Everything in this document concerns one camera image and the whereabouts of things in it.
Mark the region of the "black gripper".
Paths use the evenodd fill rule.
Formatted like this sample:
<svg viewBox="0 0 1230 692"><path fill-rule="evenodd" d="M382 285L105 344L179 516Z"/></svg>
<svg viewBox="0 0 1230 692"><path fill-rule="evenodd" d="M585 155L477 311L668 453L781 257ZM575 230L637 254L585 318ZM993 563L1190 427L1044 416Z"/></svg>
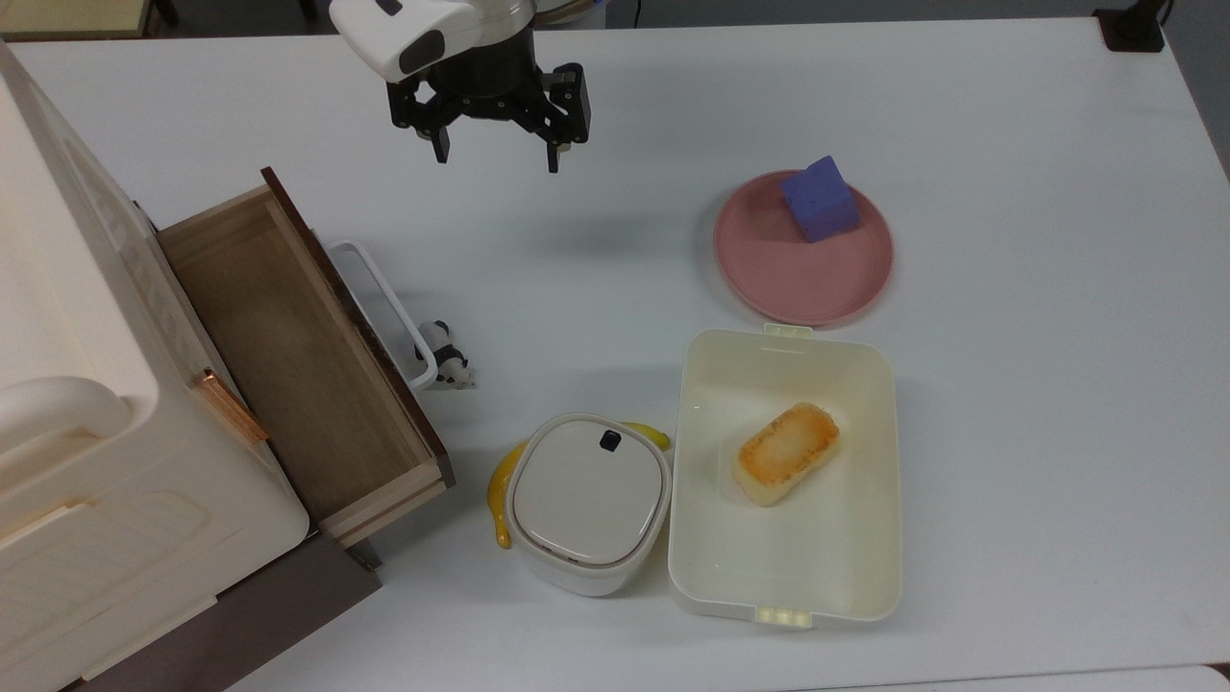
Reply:
<svg viewBox="0 0 1230 692"><path fill-rule="evenodd" d="M506 41L437 61L427 71L434 95L421 102L418 91L424 82L422 76L408 76L403 82L387 84L387 109L394 127L430 143L435 162L448 162L446 128L462 114L526 124L526 130L546 145L550 175L557 175L558 155L566 147L589 141L584 66L563 64L541 73L534 54L533 25Z"/></svg>

